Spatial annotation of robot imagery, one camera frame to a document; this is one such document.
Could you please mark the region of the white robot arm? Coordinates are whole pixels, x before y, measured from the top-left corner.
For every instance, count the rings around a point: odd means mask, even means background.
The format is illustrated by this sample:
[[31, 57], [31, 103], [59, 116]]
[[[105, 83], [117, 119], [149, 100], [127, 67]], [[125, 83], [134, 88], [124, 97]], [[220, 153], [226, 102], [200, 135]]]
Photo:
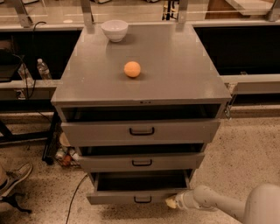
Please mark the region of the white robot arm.
[[170, 208], [202, 211], [219, 209], [241, 224], [280, 224], [280, 187], [261, 184], [255, 187], [246, 201], [218, 194], [206, 185], [179, 192], [165, 200]]

